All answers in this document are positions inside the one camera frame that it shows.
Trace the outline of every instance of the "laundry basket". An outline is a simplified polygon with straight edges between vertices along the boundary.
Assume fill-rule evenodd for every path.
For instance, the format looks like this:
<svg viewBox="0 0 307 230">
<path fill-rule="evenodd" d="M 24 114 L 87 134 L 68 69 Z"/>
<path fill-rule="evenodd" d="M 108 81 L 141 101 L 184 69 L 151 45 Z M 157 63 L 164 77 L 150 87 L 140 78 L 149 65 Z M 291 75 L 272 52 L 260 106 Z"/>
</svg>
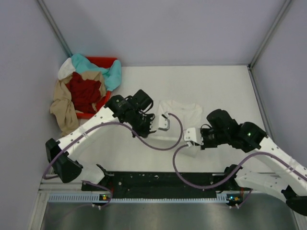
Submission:
<svg viewBox="0 0 307 230">
<path fill-rule="evenodd" d="M 93 64 L 97 65 L 98 67 L 102 68 L 110 68 L 113 65 L 113 62 L 117 60 L 116 57 L 86 57 L 89 59 L 90 62 Z M 110 99 L 111 97 L 111 91 L 107 91 L 106 95 L 96 103 L 96 108 L 97 111 L 106 104 L 106 102 Z M 79 119 L 90 119 L 92 116 L 95 114 L 89 114 L 89 113 L 76 113 L 77 118 Z"/>
</svg>

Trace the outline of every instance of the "clothing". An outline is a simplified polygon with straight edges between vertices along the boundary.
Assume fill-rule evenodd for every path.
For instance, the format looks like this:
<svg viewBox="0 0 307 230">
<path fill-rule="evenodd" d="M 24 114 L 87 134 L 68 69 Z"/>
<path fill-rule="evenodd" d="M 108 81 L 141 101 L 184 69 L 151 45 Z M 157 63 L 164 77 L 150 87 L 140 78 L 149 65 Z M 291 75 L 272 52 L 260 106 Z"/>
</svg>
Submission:
<svg viewBox="0 0 307 230">
<path fill-rule="evenodd" d="M 81 54 L 72 55 L 71 61 L 77 73 L 81 74 L 88 70 L 100 71 L 105 79 L 105 86 L 108 91 L 113 91 L 121 84 L 121 63 L 119 60 L 115 60 L 109 69 L 98 67 Z"/>
<path fill-rule="evenodd" d="M 68 135 L 79 127 L 75 108 L 71 101 L 71 92 L 63 81 L 57 80 L 50 113 L 56 116 L 62 136 Z"/>
<path fill-rule="evenodd" d="M 63 80 L 64 78 L 68 77 L 69 75 L 71 75 L 73 72 L 75 72 L 76 69 L 75 67 L 72 65 L 71 62 L 71 58 L 68 58 L 63 65 L 61 66 L 61 68 L 59 69 L 58 72 L 58 79 L 59 80 Z"/>
<path fill-rule="evenodd" d="M 67 89 L 71 92 L 71 100 L 75 109 L 91 114 L 96 112 L 93 109 L 92 103 L 96 103 L 101 99 L 100 86 L 100 81 L 83 80 L 77 72 L 72 73 L 71 80 L 66 84 Z"/>
<path fill-rule="evenodd" d="M 79 127 L 78 118 L 76 115 L 75 106 L 72 102 L 71 92 L 68 90 L 66 84 L 72 80 L 72 74 L 63 80 L 57 80 L 53 103 L 50 107 L 50 112 L 56 116 L 57 123 L 62 131 L 62 136 L 66 136 Z M 106 95 L 106 88 L 104 85 L 104 78 L 99 71 L 86 71 L 81 74 L 83 81 L 94 80 L 100 83 L 99 94 L 100 98 Z M 92 104 L 92 109 L 95 111 L 95 104 Z"/>
<path fill-rule="evenodd" d="M 173 113 L 176 116 L 178 116 L 178 118 L 182 122 L 184 130 L 191 127 L 201 126 L 202 107 L 196 103 L 182 104 L 174 100 L 160 101 L 156 115 L 161 115 L 166 112 Z M 172 121 L 171 128 L 167 132 L 157 130 L 157 132 L 155 132 L 154 134 L 149 135 L 148 138 L 160 140 L 163 142 L 168 142 L 168 144 L 165 146 L 169 147 L 178 140 L 179 134 L 180 134 L 180 126 L 178 122 Z M 181 153 L 184 153 L 192 157 L 195 157 L 197 152 L 198 152 L 197 148 L 188 148 L 188 149 L 183 149 L 181 151 Z"/>
</svg>

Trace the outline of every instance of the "wall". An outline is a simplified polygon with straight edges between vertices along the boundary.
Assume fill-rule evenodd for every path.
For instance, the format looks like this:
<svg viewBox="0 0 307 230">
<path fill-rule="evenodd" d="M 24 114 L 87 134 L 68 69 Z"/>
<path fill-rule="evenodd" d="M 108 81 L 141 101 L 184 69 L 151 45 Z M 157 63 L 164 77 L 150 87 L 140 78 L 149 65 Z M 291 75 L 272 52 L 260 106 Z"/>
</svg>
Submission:
<svg viewBox="0 0 307 230">
<path fill-rule="evenodd" d="M 44 143 L 59 133 L 49 114 L 65 56 L 34 0 L 0 7 L 0 229 L 26 229 L 47 165 Z"/>
<path fill-rule="evenodd" d="M 45 0 L 73 53 L 125 66 L 248 64 L 284 0 Z"/>
<path fill-rule="evenodd" d="M 307 1 L 294 1 L 254 68 L 276 142 L 307 166 Z"/>
</svg>

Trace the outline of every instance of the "white cloth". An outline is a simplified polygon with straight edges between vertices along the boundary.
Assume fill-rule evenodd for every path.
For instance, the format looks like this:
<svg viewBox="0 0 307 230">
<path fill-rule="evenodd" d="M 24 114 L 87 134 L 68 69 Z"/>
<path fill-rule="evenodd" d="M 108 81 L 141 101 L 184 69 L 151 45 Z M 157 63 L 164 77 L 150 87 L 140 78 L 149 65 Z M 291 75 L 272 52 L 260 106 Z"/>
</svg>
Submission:
<svg viewBox="0 0 307 230">
<path fill-rule="evenodd" d="M 68 58 L 59 69 L 58 79 L 63 80 L 75 71 L 76 68 L 72 65 L 71 58 Z"/>
<path fill-rule="evenodd" d="M 175 114 L 181 120 L 184 130 L 191 127 L 201 126 L 202 107 L 198 104 L 182 104 L 174 100 L 160 101 L 156 115 L 158 116 L 165 112 Z M 169 144 L 166 145 L 168 147 L 174 144 L 178 140 L 180 134 L 180 125 L 175 119 L 170 119 L 171 124 L 168 131 L 165 132 L 158 130 L 154 134 L 149 135 L 148 138 L 169 142 Z M 192 147 L 181 152 L 195 157 L 198 150 L 199 148 Z"/>
</svg>

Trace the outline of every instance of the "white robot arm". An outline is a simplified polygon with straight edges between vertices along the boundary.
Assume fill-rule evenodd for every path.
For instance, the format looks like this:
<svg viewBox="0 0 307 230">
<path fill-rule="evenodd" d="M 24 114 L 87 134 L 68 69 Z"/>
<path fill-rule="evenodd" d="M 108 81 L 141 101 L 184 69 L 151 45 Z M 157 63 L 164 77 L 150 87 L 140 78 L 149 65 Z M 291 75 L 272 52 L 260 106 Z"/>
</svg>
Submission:
<svg viewBox="0 0 307 230">
<path fill-rule="evenodd" d="M 284 201 L 294 211 L 307 216 L 307 169 L 278 147 L 267 134 L 251 122 L 238 124 L 224 110 L 215 110 L 207 116 L 209 128 L 189 128 L 184 140 L 201 149 L 229 144 L 256 157 L 278 176 L 252 172 L 240 168 L 236 184 L 255 189 Z"/>
<path fill-rule="evenodd" d="M 127 98 L 120 95 L 113 96 L 97 114 L 77 130 L 57 141 L 50 139 L 46 142 L 50 167 L 53 167 L 64 183 L 89 181 L 93 184 L 102 184 L 108 175 L 107 171 L 100 165 L 80 161 L 80 154 L 119 122 L 129 123 L 132 128 L 125 124 L 121 125 L 133 130 L 142 138 L 146 138 L 158 129 L 167 131 L 170 128 L 167 115 L 155 117 L 154 114 L 144 112 L 146 108 L 150 109 L 152 104 L 152 99 L 142 90 Z M 250 156 L 255 155 L 279 177 L 255 173 L 241 167 L 232 177 L 236 186 L 270 194 L 286 202 L 294 211 L 307 216 L 305 167 L 282 151 L 265 131 L 254 123 L 238 124 L 224 110 L 213 111 L 207 116 L 207 120 L 211 125 L 209 128 L 189 128 L 184 131 L 184 140 L 190 145 L 200 146 L 202 150 L 229 144 Z M 264 154 L 257 155 L 255 152 L 264 152 Z"/>
</svg>

